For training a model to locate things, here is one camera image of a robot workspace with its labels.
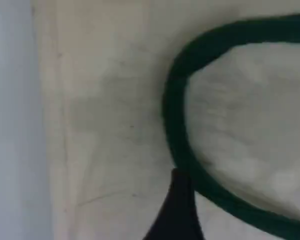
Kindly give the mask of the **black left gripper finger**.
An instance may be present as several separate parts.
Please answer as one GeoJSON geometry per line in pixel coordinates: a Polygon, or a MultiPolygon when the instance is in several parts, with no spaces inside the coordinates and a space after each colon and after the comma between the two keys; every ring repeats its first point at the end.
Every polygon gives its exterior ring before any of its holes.
{"type": "Polygon", "coordinates": [[[145,240],[202,240],[191,178],[174,168],[168,193],[145,240]]]}

